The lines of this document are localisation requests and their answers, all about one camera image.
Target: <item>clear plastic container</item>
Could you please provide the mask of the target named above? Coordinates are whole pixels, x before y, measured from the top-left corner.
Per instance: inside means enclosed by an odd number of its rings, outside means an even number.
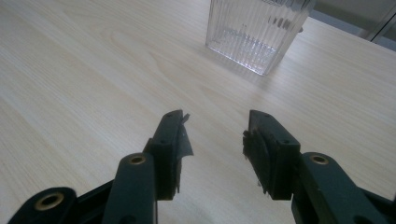
[[[285,55],[315,0],[212,0],[206,45],[259,75]]]

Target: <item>ribbed plastic container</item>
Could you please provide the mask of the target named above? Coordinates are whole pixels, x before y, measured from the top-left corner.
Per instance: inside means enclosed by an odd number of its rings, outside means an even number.
[[[259,75],[285,55],[315,0],[212,0],[206,45]]]

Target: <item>wooden table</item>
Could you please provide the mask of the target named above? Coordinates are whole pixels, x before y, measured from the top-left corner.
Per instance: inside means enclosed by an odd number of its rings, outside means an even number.
[[[260,77],[205,47],[210,1],[0,1],[0,223],[50,187],[83,194],[183,109],[194,156],[160,223],[293,223],[242,155],[248,112],[275,116],[356,184],[396,191],[396,53],[308,19]]]

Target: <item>screw hole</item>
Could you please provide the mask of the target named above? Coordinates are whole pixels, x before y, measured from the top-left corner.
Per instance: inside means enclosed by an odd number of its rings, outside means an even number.
[[[319,155],[311,156],[311,161],[313,161],[314,163],[320,164],[320,165],[326,165],[329,163],[329,161],[326,158],[319,156]]]
[[[35,203],[35,210],[46,211],[56,207],[64,200],[64,195],[61,192],[50,193],[39,199]]]
[[[362,217],[362,216],[353,217],[353,221],[356,224],[373,224],[373,222],[370,221],[370,219],[368,219],[367,217]]]
[[[143,156],[134,156],[131,158],[130,163],[133,165],[138,165],[146,161],[146,158]]]

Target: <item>wood grain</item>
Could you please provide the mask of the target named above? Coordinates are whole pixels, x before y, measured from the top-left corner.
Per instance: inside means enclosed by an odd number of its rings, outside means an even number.
[[[362,188],[396,190],[396,53],[308,19],[259,77],[205,48],[210,1],[0,1],[0,222],[42,189],[114,177],[182,108],[194,157],[160,223],[293,223],[242,155],[248,111],[274,115]]]

